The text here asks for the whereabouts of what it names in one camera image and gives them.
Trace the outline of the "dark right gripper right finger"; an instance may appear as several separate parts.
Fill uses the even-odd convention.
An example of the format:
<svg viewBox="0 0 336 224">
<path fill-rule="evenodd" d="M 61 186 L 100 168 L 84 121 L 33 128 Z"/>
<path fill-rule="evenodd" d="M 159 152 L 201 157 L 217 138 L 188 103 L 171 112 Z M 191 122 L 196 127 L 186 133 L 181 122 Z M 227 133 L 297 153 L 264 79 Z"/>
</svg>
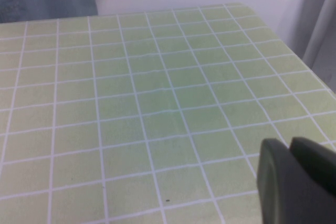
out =
<svg viewBox="0 0 336 224">
<path fill-rule="evenodd" d="M 293 137 L 289 150 L 311 179 L 335 196 L 335 152 L 305 137 Z"/>
</svg>

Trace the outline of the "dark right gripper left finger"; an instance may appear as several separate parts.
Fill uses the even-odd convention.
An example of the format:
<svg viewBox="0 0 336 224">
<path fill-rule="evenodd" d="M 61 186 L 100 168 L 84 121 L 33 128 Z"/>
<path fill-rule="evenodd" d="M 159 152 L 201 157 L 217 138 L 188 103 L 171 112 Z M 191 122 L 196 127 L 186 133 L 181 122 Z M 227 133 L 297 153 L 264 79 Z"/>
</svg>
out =
<svg viewBox="0 0 336 224">
<path fill-rule="evenodd" d="M 263 223 L 335 223 L 335 196 L 311 179 L 289 147 L 275 138 L 261 143 L 257 188 Z"/>
</svg>

